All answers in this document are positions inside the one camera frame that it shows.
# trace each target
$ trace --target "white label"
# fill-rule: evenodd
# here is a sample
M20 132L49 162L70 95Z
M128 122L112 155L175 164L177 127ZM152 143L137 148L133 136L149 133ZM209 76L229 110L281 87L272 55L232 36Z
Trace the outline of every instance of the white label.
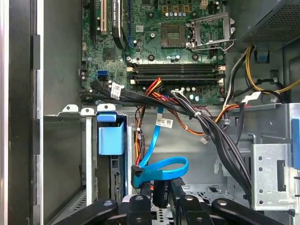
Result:
M135 26L135 31L136 32L144 32L144 26L142 26L142 25Z
M119 85L119 84L113 82L112 83L112 90L111 90L111 97L119 100L122 88L124 88L123 85Z
M252 93L252 95L247 95L242 102L248 102L248 101L251 101L251 100L255 100L255 99L258 99L258 97L260 96L261 92L260 91L257 91L257 92L254 92Z
M165 128L172 128L173 120L157 117L156 126L165 127Z
M208 143L208 141L204 137L201 139L201 142L205 145Z

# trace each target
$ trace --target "blue sata port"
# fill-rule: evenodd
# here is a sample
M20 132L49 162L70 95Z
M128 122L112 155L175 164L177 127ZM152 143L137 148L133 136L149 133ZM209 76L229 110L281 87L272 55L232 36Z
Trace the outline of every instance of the blue sata port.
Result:
M108 71L98 70L97 71L97 77L98 77L99 80L107 80Z

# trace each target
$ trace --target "black cable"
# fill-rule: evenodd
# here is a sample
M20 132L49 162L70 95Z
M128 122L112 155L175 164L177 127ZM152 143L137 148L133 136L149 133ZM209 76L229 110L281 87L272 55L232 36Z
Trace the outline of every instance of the black cable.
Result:
M242 136L246 103L242 102L242 103L239 104L239 106L240 106L240 112L239 112L239 122L238 122L238 138L237 138L237 141L235 143L236 146L238 146L238 143L240 141L240 137Z

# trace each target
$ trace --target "green circuit board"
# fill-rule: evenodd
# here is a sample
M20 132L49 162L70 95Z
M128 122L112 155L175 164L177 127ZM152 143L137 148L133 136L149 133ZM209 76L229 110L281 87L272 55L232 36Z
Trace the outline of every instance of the green circuit board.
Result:
M198 60L193 60L194 52L186 48L190 33L186 24L190 20L206 17L209 10L200 9L200 0L131 0L131 24L129 28L129 55L139 64L172 63L224 63L224 52L219 50L214 56L208 51L198 53ZM222 13L221 1L219 10ZM203 23L202 38L222 39L223 22ZM149 61L149 55L155 60ZM180 56L176 61L172 57Z
M128 79L127 72L127 61L126 57L131 57L138 64L192 64L192 63L215 63L224 64L224 53L221 50L215 51L214 55L211 56L209 51L202 51L197 54L199 59L197 61L192 59L194 54L190 50L183 47L162 47L161 33L163 28L168 28L170 24L180 25L180 29L184 26L184 37L185 42L188 39L188 32L185 24L192 18L200 18L202 16L208 16L208 9L200 9L199 0L131 0L130 3L130 15L127 13L127 17L130 19L130 24L127 30L128 37L128 48L127 50L120 50L116 47L115 41L112 37L112 20L111 20L111 1L107 1L107 13L108 13L108 25L107 34L98 34L96 40L93 40L90 36L91 29L91 10L89 8L82 8L82 89L90 90L90 82L97 79L97 71L108 71L108 77L104 81L104 85L109 87L108 81L113 81L125 86L126 89L144 92L145 87L141 85L131 84L130 79ZM154 6L154 1L157 1L157 9ZM100 16L100 0L96 1L96 15ZM185 8L187 9L189 5L189 10L186 11L186 16L183 17ZM174 11L174 6L178 6L178 13L181 12L181 17L177 13L177 17L173 18L166 17L163 10L167 7L168 12ZM218 11L214 11L215 14L221 13L222 7ZM153 19L149 18L149 13L153 13ZM223 35L222 24L215 23L213 26L208 25L203 27L203 38L205 36L215 36L220 37ZM171 32L168 38L178 39L178 33ZM155 55L155 60L149 61L148 57L150 54ZM177 61L172 61L172 56L179 55L180 59ZM185 85L185 84L168 84L165 85L166 88L171 90L184 88L184 94L186 97L190 98L193 104L199 105L218 105L222 104L223 99L220 95L220 87L217 82L207 81L201 82L195 85ZM88 104L92 104L91 99L87 99Z

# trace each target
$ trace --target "expansion slot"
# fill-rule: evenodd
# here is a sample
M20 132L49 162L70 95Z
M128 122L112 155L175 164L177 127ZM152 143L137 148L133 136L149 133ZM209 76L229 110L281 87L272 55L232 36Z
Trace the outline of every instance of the expansion slot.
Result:
M214 64L135 64L127 68L128 72L137 74L214 74Z
M95 43L97 35L96 0L90 0L90 38Z
M101 34L107 35L107 0L101 0L101 19L100 19L100 31Z

